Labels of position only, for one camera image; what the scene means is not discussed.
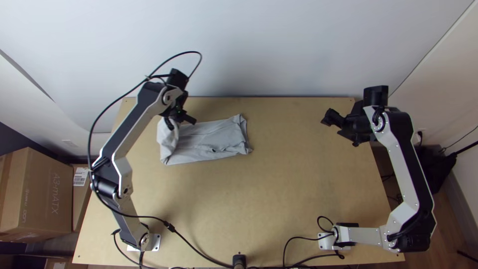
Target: barcode label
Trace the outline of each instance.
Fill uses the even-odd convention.
[[[73,177],[73,186],[85,186],[86,177],[88,176],[88,168],[78,167]]]

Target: label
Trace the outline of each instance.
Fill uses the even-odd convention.
[[[54,263],[53,269],[65,269],[66,263]]]
[[[73,177],[73,186],[85,186],[87,176],[88,168],[76,168],[75,176]]]
[[[59,198],[59,189],[60,186],[60,176],[57,173],[53,173],[52,178],[52,189],[51,189],[51,214],[58,214],[58,210],[60,209],[60,198]]]
[[[21,213],[21,222],[22,223],[26,223],[26,213],[28,212],[27,208],[28,208],[28,195],[29,195],[29,193],[30,193],[30,189],[26,188],[25,189],[25,199],[23,201],[24,209]]]

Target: wire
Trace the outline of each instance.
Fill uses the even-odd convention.
[[[391,179],[393,176],[395,175],[395,173],[391,174],[391,175],[388,175],[388,176],[382,176],[382,177],[385,177],[382,182],[386,182],[387,180]]]
[[[293,239],[305,239],[305,240],[309,240],[309,241],[319,241],[323,238],[326,238],[326,237],[329,237],[329,236],[332,236],[332,235],[334,235],[334,234],[333,233],[327,234],[326,236],[322,236],[322,237],[319,237],[319,238],[307,238],[307,237],[301,237],[301,236],[291,237],[289,240],[287,240],[287,243],[285,243],[285,246],[284,246],[284,252],[282,253],[282,266],[285,267],[285,250],[287,249],[287,245]]]
[[[301,264],[303,264],[303,263],[305,263],[305,262],[308,262],[308,261],[310,261],[310,260],[314,260],[314,259],[318,259],[318,258],[323,258],[323,257],[331,257],[331,256],[337,256],[337,257],[339,257],[341,260],[345,259],[344,255],[339,254],[338,251],[335,251],[335,254],[323,254],[323,255],[317,255],[317,256],[309,257],[309,258],[307,258],[307,259],[305,259],[305,260],[302,260],[302,261],[300,261],[300,262],[294,264],[294,265],[291,266],[290,268],[297,267],[297,266],[299,266],[299,265],[301,265]]]
[[[143,265],[143,256],[144,256],[144,251],[142,251],[139,254],[139,269],[143,269],[143,267],[141,266],[141,265]]]
[[[398,199],[396,199],[396,198],[393,198],[393,197],[388,196],[388,195],[387,195],[387,198],[390,199],[390,200],[393,200],[393,201],[395,201],[395,202],[397,202],[397,203],[399,203],[399,204],[401,204],[401,202],[398,201]]]
[[[456,143],[460,142],[462,139],[464,139],[465,137],[467,137],[469,134],[473,133],[476,129],[478,129],[478,125],[473,128],[473,130],[469,131],[466,135],[462,136],[462,138],[458,139],[457,141],[455,141],[453,144],[449,145],[449,146],[446,146],[444,148],[442,148],[439,153],[444,153],[448,148],[452,147],[453,145],[455,145]]]
[[[329,231],[329,230],[325,230],[324,228],[322,228],[322,226],[320,226],[320,219],[326,219],[326,220],[328,220],[332,226],[334,225],[334,223],[333,223],[329,218],[327,218],[327,217],[325,217],[325,216],[319,216],[319,217],[317,218],[317,225],[319,225],[319,228],[320,228],[323,232],[325,232],[325,233],[331,233],[331,234],[333,234],[334,232]]]
[[[186,243],[188,244],[188,246],[190,246],[197,254],[199,254],[201,257],[205,258],[206,260],[208,260],[208,261],[210,261],[210,262],[212,262],[212,263],[214,263],[214,264],[217,264],[217,265],[219,265],[219,266],[222,266],[222,267],[231,268],[231,269],[234,268],[234,266],[232,266],[232,265],[222,263],[222,262],[220,262],[220,261],[217,261],[217,260],[215,260],[215,259],[213,259],[213,258],[210,258],[210,257],[208,257],[208,256],[206,256],[206,255],[204,255],[204,254],[202,254],[202,253],[199,252],[199,250],[197,250],[191,243],[189,243],[189,241],[187,241],[180,233],[178,233],[178,232],[176,231],[176,234],[177,234],[184,242],[186,242]]]

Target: cardboard box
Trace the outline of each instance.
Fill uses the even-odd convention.
[[[71,233],[71,166],[26,147],[0,156],[0,175],[0,241]]]
[[[12,269],[87,269],[88,265],[73,264],[69,257],[17,255]]]
[[[79,233],[90,201],[90,176],[87,164],[73,164],[73,232]]]

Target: plywood surface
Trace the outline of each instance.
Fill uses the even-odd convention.
[[[358,222],[378,227],[390,207],[368,144],[357,148],[320,124],[325,111],[345,115],[350,98],[189,98],[188,113],[199,121],[226,119],[242,113],[254,151],[214,161],[165,166],[159,161],[155,117],[128,154],[133,168],[132,199],[140,215],[171,222],[206,254],[230,263],[246,254],[249,266],[279,266],[286,241],[316,237],[316,218]],[[135,104],[125,99],[116,126]],[[191,250],[176,234],[150,219],[142,220],[162,234],[158,252],[148,252],[150,266],[215,267]],[[92,195],[75,251],[74,262],[129,266],[116,250],[110,233],[113,215]],[[126,245],[120,243],[123,250]],[[286,261],[328,253],[317,242],[289,244]],[[128,253],[138,259],[138,253]],[[327,257],[307,265],[340,265],[403,261],[374,246],[343,252],[346,259]]]

